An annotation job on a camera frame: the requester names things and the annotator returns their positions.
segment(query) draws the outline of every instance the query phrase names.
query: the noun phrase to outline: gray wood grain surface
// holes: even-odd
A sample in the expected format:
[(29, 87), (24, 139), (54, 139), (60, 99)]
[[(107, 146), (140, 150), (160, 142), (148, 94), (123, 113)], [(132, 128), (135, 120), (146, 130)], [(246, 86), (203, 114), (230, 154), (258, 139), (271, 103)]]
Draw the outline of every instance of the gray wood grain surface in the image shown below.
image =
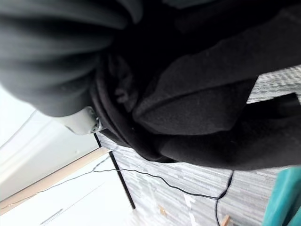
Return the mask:
[[(301, 66), (261, 75), (248, 102), (296, 92), (301, 98)], [(193, 193), (212, 196), (225, 188), (229, 170), (187, 163), (149, 162), (133, 149), (116, 145), (98, 134), (103, 146), (114, 150), (122, 169), (162, 176), (170, 184)], [(236, 171), (228, 194), (220, 201), (220, 221), (229, 214), (238, 226), (260, 226), (277, 173), (283, 168)], [(161, 180), (135, 172), (122, 172), (136, 204), (127, 226), (216, 226), (213, 200), (191, 197), (167, 187)]]

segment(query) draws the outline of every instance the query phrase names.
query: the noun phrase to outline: white wall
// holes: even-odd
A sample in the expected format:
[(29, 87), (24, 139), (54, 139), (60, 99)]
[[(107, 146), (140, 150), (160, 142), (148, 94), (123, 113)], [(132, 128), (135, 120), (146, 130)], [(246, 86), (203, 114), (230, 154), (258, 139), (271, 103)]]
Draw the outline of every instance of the white wall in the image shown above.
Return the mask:
[[(0, 95), (1, 146), (34, 109), (2, 89)], [(36, 112), (13, 139), (0, 148), (0, 200), (97, 147), (93, 135), (75, 135), (50, 117)]]

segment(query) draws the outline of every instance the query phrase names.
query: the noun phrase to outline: dark clothing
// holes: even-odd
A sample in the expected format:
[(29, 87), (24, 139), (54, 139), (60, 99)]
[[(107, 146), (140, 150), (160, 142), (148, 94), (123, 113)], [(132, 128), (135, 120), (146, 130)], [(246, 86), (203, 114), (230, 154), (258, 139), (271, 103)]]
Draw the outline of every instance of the dark clothing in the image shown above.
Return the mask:
[(1, 82), (42, 112), (93, 102), (150, 161), (301, 163), (297, 97), (246, 105), (260, 74), (301, 64), (301, 1), (4, 2)]

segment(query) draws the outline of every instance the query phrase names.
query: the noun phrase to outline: teal fabric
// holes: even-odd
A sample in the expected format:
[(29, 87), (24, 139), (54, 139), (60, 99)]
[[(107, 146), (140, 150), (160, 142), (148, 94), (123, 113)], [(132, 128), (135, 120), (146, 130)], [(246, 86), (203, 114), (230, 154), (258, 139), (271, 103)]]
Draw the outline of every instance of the teal fabric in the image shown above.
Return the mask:
[(278, 174), (262, 226), (301, 225), (301, 167)]

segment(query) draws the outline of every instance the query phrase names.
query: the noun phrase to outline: wooden trim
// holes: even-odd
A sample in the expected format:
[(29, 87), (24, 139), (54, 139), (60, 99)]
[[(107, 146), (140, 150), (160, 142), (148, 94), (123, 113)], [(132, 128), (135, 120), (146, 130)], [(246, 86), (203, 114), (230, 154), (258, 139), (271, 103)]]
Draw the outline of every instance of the wooden trim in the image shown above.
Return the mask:
[(228, 223), (230, 222), (230, 216), (226, 215), (224, 219), (222, 220), (222, 226), (228, 226)]
[[(47, 188), (51, 187), (52, 185), (56, 184), (57, 182), (61, 181), (65, 177), (69, 176), (70, 174), (76, 172), (77, 170), (81, 169), (85, 165), (91, 163), (92, 161), (98, 159), (99, 157), (107, 154), (109, 150), (105, 147), (100, 147), (95, 149), (94, 151), (84, 155), (83, 157), (71, 162), (70, 164), (60, 168), (59, 170), (55, 171), (54, 173), (48, 175), (47, 177), (37, 181), (36, 183), (26, 187), (25, 189), (15, 193), (14, 195), (4, 199), (0, 202), (0, 209), (4, 208), (5, 206), (17, 202), (18, 200), (24, 199), (26, 197), (32, 196), (39, 191), (46, 190)], [(0, 216), (14, 207), (20, 205), (24, 201), (18, 202), (14, 205), (6, 207), (0, 210)]]

